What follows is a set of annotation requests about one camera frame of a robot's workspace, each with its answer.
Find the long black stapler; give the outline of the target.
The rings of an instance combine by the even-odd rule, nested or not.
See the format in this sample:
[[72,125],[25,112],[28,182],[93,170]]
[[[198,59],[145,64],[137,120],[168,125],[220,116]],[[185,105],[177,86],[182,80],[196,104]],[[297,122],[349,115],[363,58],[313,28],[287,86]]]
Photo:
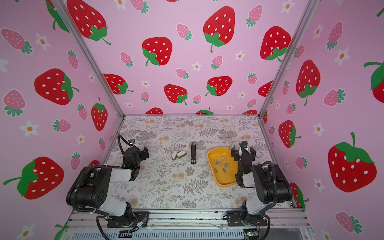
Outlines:
[[191,164],[195,165],[197,163],[197,145],[195,142],[191,144]]

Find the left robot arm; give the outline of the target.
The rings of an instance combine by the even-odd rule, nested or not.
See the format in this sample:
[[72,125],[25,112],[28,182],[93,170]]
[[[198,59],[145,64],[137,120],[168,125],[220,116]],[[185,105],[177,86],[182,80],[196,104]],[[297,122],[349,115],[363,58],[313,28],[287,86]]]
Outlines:
[[121,167],[84,167],[67,194],[67,204],[79,213],[97,213],[112,218],[119,225],[131,225],[136,219],[132,205],[109,195],[109,186],[117,182],[135,181],[140,172],[141,161],[149,157],[148,148],[140,150],[133,146],[123,152]]

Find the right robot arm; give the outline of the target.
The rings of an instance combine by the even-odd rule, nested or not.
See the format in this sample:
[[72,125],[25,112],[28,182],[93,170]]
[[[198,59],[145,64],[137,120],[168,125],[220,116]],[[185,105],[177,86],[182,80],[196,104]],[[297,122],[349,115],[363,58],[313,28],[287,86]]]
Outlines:
[[240,142],[239,149],[231,149],[231,157],[238,163],[235,179],[242,189],[255,189],[256,195],[244,201],[237,211],[227,212],[230,226],[254,226],[268,222],[267,211],[277,203],[290,201],[293,191],[280,167],[271,161],[254,165],[256,150],[247,142]]

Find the yellow plastic tray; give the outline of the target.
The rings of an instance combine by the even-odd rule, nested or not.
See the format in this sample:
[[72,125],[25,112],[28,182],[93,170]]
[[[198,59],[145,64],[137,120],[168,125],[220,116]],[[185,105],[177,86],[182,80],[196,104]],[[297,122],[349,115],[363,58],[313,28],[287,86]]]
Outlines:
[[209,150],[207,158],[214,179],[219,187],[228,187],[237,183],[236,174],[238,172],[238,162],[234,161],[231,157],[231,149],[227,147],[219,147]]

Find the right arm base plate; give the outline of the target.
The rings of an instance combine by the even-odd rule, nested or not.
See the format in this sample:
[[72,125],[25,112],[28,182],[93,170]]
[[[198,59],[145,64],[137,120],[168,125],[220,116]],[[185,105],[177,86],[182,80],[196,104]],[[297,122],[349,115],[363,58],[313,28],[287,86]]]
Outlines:
[[222,217],[230,227],[267,227],[268,220],[259,215],[249,215],[240,210],[227,211]]

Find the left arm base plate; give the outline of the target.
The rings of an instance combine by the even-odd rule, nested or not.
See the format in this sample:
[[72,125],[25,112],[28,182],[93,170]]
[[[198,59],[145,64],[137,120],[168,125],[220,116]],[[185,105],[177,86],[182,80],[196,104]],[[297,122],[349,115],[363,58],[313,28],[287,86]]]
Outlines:
[[111,217],[107,228],[133,228],[136,225],[146,228],[150,212],[139,211],[128,213],[122,217]]

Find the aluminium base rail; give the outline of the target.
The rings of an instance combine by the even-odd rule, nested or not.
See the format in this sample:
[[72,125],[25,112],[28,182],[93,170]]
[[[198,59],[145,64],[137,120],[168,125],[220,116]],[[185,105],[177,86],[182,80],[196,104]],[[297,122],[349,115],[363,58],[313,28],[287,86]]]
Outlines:
[[107,221],[91,214],[72,213],[61,240],[314,240],[316,236],[300,209],[272,209],[265,219],[253,226],[235,222],[229,226],[227,209],[138,209],[148,212],[145,225],[129,233],[129,228],[108,228]]

